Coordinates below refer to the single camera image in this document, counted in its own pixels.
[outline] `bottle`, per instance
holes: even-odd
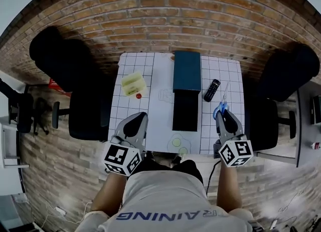
[[[320,144],[320,142],[316,142],[316,143],[313,143],[311,145],[311,147],[312,147],[312,149],[318,150],[318,149],[321,149],[321,144]]]

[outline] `red box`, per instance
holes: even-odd
[[[60,93],[70,97],[71,96],[71,93],[70,92],[65,92],[62,88],[59,87],[59,85],[53,80],[50,78],[50,81],[49,81],[49,85],[48,85],[48,88],[49,89],[54,89],[54,90],[57,90],[59,91]]]

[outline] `scissors blade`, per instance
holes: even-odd
[[[222,98],[222,102],[223,102],[223,103],[226,101],[226,93],[227,93],[227,88],[228,88],[228,86],[229,86],[229,82],[227,82],[227,84],[226,84],[224,96],[223,96],[223,98]]]

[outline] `blue scissors handle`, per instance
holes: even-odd
[[[218,111],[221,111],[222,114],[224,114],[224,111],[228,109],[228,105],[227,105],[227,102],[220,102],[220,104],[218,105],[217,108],[214,109],[214,112],[213,112],[213,118],[215,120],[215,117],[216,117],[216,114]]]

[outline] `brick wall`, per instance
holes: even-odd
[[[320,24],[306,0],[33,0],[0,37],[0,70],[48,82],[29,45],[56,25],[65,38],[84,40],[106,72],[123,52],[190,50],[240,60],[244,74],[259,78],[272,51],[293,41],[320,57]]]

